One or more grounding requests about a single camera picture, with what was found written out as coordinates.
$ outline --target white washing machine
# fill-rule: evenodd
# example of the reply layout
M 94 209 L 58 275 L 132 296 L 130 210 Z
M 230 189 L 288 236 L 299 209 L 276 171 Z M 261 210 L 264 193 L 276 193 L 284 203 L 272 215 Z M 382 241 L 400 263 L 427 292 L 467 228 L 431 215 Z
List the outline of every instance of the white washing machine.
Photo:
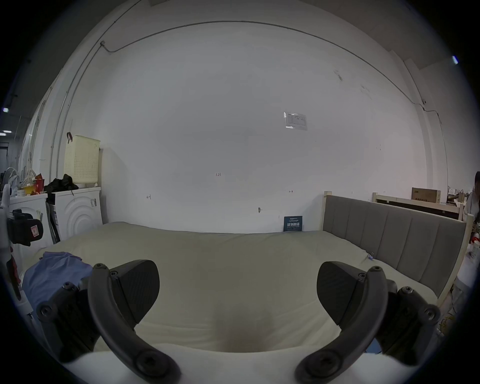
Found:
M 32 257 L 40 249 L 53 245 L 53 237 L 48 224 L 47 214 L 47 194 L 10 198 L 10 212 L 14 209 L 21 209 L 22 213 L 31 214 L 34 219 L 38 219 L 43 225 L 43 237 L 40 240 L 33 241 L 30 247 L 21 244 L 13 244 L 13 257 L 17 263 L 18 273 L 23 271 L 23 261 Z
M 55 192 L 55 205 L 50 209 L 60 240 L 102 226 L 100 187 Z

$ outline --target white wall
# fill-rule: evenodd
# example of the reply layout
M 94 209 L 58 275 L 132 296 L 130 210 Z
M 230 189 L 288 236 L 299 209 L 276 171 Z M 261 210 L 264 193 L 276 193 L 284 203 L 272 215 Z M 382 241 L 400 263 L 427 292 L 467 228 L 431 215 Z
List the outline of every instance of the white wall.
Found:
M 460 66 L 451 59 L 429 65 L 420 73 L 430 91 L 427 104 L 431 102 L 442 122 L 448 183 L 452 188 L 471 191 L 475 173 L 480 170 L 480 114 L 473 92 Z
M 142 1 L 103 36 L 107 21 L 97 26 L 79 49 L 87 52 L 99 37 L 117 49 L 165 28 L 225 19 L 331 39 L 409 93 L 388 52 L 343 20 L 297 1 L 171 0 L 152 8 Z M 80 57 L 67 63 L 65 78 L 72 78 Z M 52 111 L 60 109 L 65 82 L 59 77 L 63 92 L 52 91 Z M 305 114 L 308 130 L 286 129 L 284 111 Z M 57 118 L 51 113 L 44 127 L 44 162 Z M 324 190 L 368 200 L 372 192 L 408 198 L 412 186 L 427 186 L 411 103 L 352 54 L 269 25 L 204 24 L 113 54 L 101 48 L 65 118 L 58 176 L 67 131 L 101 140 L 102 208 L 109 221 L 270 232 L 282 229 L 283 216 L 303 215 L 304 229 L 315 230 Z

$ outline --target plastic basket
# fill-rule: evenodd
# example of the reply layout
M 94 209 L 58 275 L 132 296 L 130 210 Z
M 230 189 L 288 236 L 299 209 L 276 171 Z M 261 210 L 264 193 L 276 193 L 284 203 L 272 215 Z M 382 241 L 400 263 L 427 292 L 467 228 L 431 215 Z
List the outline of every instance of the plastic basket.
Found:
M 100 140 L 75 135 L 65 147 L 63 172 L 71 176 L 74 183 L 96 183 L 99 149 Z

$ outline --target pipe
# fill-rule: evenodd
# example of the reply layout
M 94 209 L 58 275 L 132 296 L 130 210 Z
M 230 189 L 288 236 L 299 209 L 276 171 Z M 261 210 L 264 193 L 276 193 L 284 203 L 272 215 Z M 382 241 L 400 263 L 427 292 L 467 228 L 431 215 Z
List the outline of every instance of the pipe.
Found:
M 57 133 L 57 128 L 58 128 L 58 123 L 60 121 L 60 115 L 61 115 L 61 112 L 63 110 L 63 104 L 65 103 L 65 99 L 67 98 L 67 95 L 68 93 L 70 92 L 70 89 L 72 88 L 72 85 L 73 85 L 73 82 L 75 81 L 75 78 L 77 77 L 78 75 L 78 72 L 80 71 L 80 68 L 82 67 L 82 65 L 85 63 L 85 60 L 87 59 L 88 55 L 90 55 L 90 52 L 92 52 L 93 48 L 95 47 L 95 45 L 97 45 L 97 43 L 100 41 L 100 39 L 103 37 L 103 35 L 105 33 L 107 33 L 107 31 L 124 15 L 126 14 L 130 9 L 132 9 L 135 5 L 137 5 L 139 2 L 141 2 L 142 0 L 138 0 L 136 1 L 131 7 L 129 7 L 124 13 L 122 13 L 119 17 L 117 17 L 115 19 L 115 21 L 104 31 L 104 33 L 102 33 L 102 35 L 98 38 L 98 40 L 92 45 L 92 47 L 90 48 L 90 50 L 88 51 L 87 55 L 85 56 L 85 58 L 82 60 L 82 63 L 80 64 L 80 66 L 78 67 L 77 71 L 75 72 L 75 75 L 73 75 L 73 79 L 72 79 L 72 82 L 70 83 L 68 89 L 67 89 L 67 94 L 65 95 L 65 98 L 63 99 L 63 102 L 61 104 L 61 107 L 60 107 L 60 111 L 59 111 L 59 115 L 57 117 L 57 123 L 55 124 L 55 131 L 53 133 L 53 139 L 52 139 L 52 145 L 50 146 L 50 167 L 49 167 L 49 172 L 48 172 L 48 181 L 51 182 L 51 176 L 52 176 L 52 158 L 53 158 L 53 146 L 55 145 L 55 135 Z
M 65 112 L 65 116 L 63 117 L 63 123 L 61 125 L 61 131 L 60 131 L 60 138 L 59 138 L 59 145 L 57 146 L 57 168 L 55 170 L 55 177 L 58 176 L 59 174 L 59 155 L 60 155 L 60 144 L 61 144 L 61 138 L 63 136 L 63 130 L 65 129 L 65 122 L 67 121 L 67 116 L 68 116 L 68 111 L 70 110 L 70 106 L 72 105 L 72 101 L 73 101 L 73 98 L 75 97 L 75 92 L 77 92 L 77 88 L 78 88 L 78 85 L 80 84 L 80 81 L 82 81 L 82 78 L 88 68 L 88 66 L 90 65 L 90 63 L 92 62 L 93 58 L 95 57 L 96 53 L 98 52 L 98 50 L 100 49 L 100 45 L 98 46 L 98 48 L 96 49 L 95 53 L 93 54 L 93 56 L 90 58 L 89 62 L 87 63 L 84 71 L 82 72 L 82 76 L 80 76 L 80 79 L 78 79 L 78 82 L 77 82 L 77 85 L 75 86 L 75 89 L 73 90 L 73 93 L 72 93 L 72 98 L 70 99 L 70 103 L 68 103 L 68 106 L 67 106 L 67 111 Z

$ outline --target mattress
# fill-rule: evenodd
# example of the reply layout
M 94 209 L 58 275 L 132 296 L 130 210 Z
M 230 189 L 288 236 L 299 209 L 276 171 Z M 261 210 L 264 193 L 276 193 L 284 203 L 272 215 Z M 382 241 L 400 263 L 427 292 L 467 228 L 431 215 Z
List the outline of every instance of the mattress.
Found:
M 150 344 L 170 343 L 223 352 L 325 346 L 339 327 L 316 294 L 320 265 L 341 261 L 363 270 L 381 266 L 398 287 L 409 285 L 427 302 L 433 291 L 328 232 L 219 234 L 168 231 L 122 222 L 57 243 L 44 251 L 70 252 L 109 268 L 153 260 L 158 298 L 136 326 Z M 107 350 L 102 340 L 96 350 Z

